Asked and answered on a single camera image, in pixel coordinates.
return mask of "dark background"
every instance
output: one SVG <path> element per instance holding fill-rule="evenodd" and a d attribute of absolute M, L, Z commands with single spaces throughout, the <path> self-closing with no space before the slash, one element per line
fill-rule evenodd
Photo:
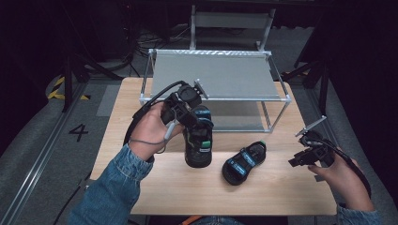
<path fill-rule="evenodd" d="M 398 27 L 392 24 L 398 22 L 397 7 L 393 1 L 346 1 L 343 7 L 341 1 L 324 2 L 333 2 L 339 10 L 279 8 L 273 25 L 316 27 L 298 62 L 328 62 L 330 79 L 362 149 L 397 204 L 398 101 L 394 72 Z M 59 10 L 59 17 L 65 19 L 63 23 L 54 20 L 46 12 L 48 9 Z M 61 73 L 67 51 L 81 53 L 96 62 L 121 58 L 131 51 L 140 28 L 167 39 L 169 28 L 189 22 L 190 11 L 190 6 L 138 1 L 50 4 L 1 0 L 0 156 L 23 126 L 47 104 L 45 89 Z"/>

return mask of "wooden table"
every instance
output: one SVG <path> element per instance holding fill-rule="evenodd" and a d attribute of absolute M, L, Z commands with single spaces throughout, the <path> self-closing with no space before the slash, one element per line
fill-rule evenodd
<path fill-rule="evenodd" d="M 91 179 L 97 179 L 122 147 L 132 115 L 141 107 L 140 78 L 121 84 Z M 152 80 L 148 79 L 146 87 Z M 155 156 L 152 172 L 141 183 L 141 196 L 132 209 L 142 215 L 335 215 L 336 203 L 326 182 L 316 182 L 306 167 L 292 168 L 288 160 L 304 149 L 295 133 L 304 127 L 297 103 L 292 102 L 272 133 L 213 133 L 213 160 L 203 169 L 184 159 L 182 134 L 166 152 Z M 268 107 L 272 115 L 272 106 Z M 222 177 L 223 163 L 241 147 L 264 140 L 266 161 L 254 168 L 240 186 Z"/>

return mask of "gray floor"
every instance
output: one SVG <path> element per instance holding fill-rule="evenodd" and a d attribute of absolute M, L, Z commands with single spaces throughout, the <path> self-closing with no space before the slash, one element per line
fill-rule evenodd
<path fill-rule="evenodd" d="M 279 71 L 293 70 L 294 62 L 304 46 L 312 29 L 272 29 L 267 41 L 266 49 L 271 50 Z M 179 42 L 166 45 L 165 49 L 188 49 L 189 36 L 184 36 Z M 260 37 L 258 32 L 245 30 L 237 33 L 231 30 L 206 30 L 199 33 L 197 49 L 216 50 L 255 50 L 254 42 Z M 146 59 L 136 55 L 132 65 L 140 73 L 145 72 Z M 129 67 L 116 72 L 120 76 L 136 76 Z M 289 81 L 293 94 L 298 102 L 300 112 L 306 124 L 312 123 L 320 117 L 315 102 L 317 87 L 305 90 L 302 77 Z M 53 88 L 54 81 L 49 85 L 48 92 Z M 26 198 L 20 201 L 21 210 L 15 212 L 9 224 L 52 224 L 64 203 L 72 194 L 79 181 L 91 171 L 98 153 L 103 133 L 106 129 L 109 115 L 115 101 L 120 82 L 111 81 L 96 75 L 87 85 L 84 85 L 85 95 L 90 100 L 78 100 L 67 116 L 61 113 L 63 101 L 50 99 L 49 104 L 39 112 L 21 131 L 10 145 L 6 153 L 0 158 L 0 215 L 7 213 L 25 177 L 35 164 L 36 158 L 42 156 L 42 149 L 50 149 L 45 169 L 37 171 L 37 178 L 33 180 L 32 189 L 27 190 Z M 351 157 L 355 158 L 366 173 L 373 190 L 373 201 L 380 212 L 384 224 L 398 223 L 398 213 L 389 193 L 373 171 L 366 156 L 360 148 L 354 132 L 345 116 L 344 109 L 329 86 L 327 101 L 328 122 L 317 129 L 331 140 L 337 142 Z M 64 126 L 54 132 L 57 124 Z M 85 125 L 88 131 L 78 141 L 77 134 L 69 134 L 79 125 Z M 66 224 L 69 210 L 82 198 L 79 191 L 73 198 L 58 224 Z M 143 224 L 145 217 L 133 217 Z M 317 224 L 333 224 L 335 217 L 317 217 Z M 289 217 L 290 225 L 314 224 L 314 217 Z"/>

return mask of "hand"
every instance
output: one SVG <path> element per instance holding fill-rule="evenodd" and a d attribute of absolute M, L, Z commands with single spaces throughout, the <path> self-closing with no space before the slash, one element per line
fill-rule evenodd
<path fill-rule="evenodd" d="M 166 145 L 166 142 L 163 141 L 164 135 L 167 132 L 167 127 L 161 121 L 163 106 L 163 102 L 153 105 L 140 122 L 138 122 L 137 127 L 135 127 L 134 131 L 131 133 L 131 140 L 143 141 L 132 141 L 129 143 L 131 151 L 142 160 L 148 160 Z M 175 135 L 181 133 L 183 129 L 184 127 L 182 125 L 176 125 L 170 137 L 175 137 Z"/>
<path fill-rule="evenodd" d="M 345 199 L 346 208 L 360 211 L 374 211 L 375 208 L 368 196 L 365 185 L 351 170 L 346 162 L 337 154 L 334 154 L 334 162 L 328 168 L 308 166 L 308 169 L 322 176 L 331 188 L 338 191 Z"/>

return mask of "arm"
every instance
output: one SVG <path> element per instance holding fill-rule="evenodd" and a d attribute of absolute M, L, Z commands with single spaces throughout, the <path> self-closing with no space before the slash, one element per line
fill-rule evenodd
<path fill-rule="evenodd" d="M 311 165 L 308 169 L 321 175 L 345 199 L 345 207 L 338 206 L 341 224 L 352 224 L 348 222 L 353 221 L 359 224 L 381 224 L 365 186 L 341 157 L 334 154 L 334 162 L 328 168 Z"/>
<path fill-rule="evenodd" d="M 123 146 L 72 210 L 69 224 L 126 224 L 139 198 L 140 182 L 152 169 L 153 155 L 165 145 L 159 143 L 167 131 L 161 121 L 162 107 L 162 103 L 154 105 L 131 133 L 132 140 L 147 143 L 130 142 Z M 171 136 L 182 129 L 177 125 Z"/>

